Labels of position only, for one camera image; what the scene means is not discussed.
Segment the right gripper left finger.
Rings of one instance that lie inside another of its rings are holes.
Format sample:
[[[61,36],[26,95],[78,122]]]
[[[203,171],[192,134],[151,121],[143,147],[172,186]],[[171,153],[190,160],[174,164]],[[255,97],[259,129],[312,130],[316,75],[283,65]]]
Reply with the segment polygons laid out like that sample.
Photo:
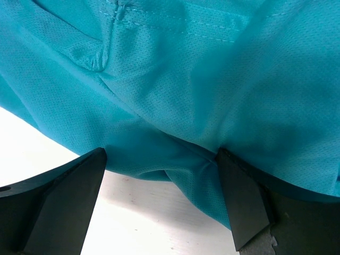
[[[1,254],[80,254],[106,163],[97,148],[1,187]]]

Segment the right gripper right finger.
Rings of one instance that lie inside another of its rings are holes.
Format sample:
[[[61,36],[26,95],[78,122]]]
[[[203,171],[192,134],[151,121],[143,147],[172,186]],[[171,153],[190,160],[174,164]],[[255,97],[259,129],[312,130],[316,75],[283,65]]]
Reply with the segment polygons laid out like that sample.
[[[283,181],[225,149],[216,162],[239,254],[339,254],[339,197]]]

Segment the teal t-shirt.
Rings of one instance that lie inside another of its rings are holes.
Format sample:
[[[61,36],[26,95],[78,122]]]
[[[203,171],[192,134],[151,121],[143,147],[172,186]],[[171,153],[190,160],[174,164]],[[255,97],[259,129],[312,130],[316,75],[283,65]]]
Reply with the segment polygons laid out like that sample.
[[[339,1],[1,1],[1,107],[224,226],[220,148],[339,196]]]

